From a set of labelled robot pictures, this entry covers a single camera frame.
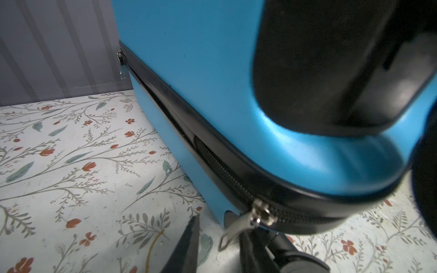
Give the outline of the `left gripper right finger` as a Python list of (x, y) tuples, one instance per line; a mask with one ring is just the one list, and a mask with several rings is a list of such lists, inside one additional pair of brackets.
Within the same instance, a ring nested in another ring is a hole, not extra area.
[(269, 257), (255, 231), (239, 235), (240, 265), (242, 273), (278, 273), (279, 269)]

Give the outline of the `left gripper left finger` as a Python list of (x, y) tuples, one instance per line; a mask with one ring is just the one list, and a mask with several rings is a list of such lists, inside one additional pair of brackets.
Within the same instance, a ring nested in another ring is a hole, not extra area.
[(161, 273), (197, 272), (199, 236), (200, 216), (193, 216)]

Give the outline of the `blue hardshell suitcase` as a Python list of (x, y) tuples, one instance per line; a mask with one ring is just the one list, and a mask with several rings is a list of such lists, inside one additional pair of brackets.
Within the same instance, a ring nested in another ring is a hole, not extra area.
[(288, 234), (338, 227), (407, 172), (437, 231), (435, 1), (113, 1), (148, 120), (225, 231), (279, 273), (327, 273)]

